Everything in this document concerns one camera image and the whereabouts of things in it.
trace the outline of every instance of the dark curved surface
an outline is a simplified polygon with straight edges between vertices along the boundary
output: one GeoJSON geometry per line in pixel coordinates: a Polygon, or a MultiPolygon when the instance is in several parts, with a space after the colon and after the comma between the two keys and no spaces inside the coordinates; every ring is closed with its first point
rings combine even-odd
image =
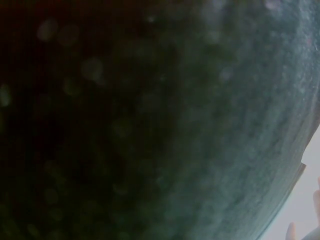
{"type": "Polygon", "coordinates": [[[69,2],[0,7],[0,238],[255,240],[319,125],[319,3],[69,2]]]}

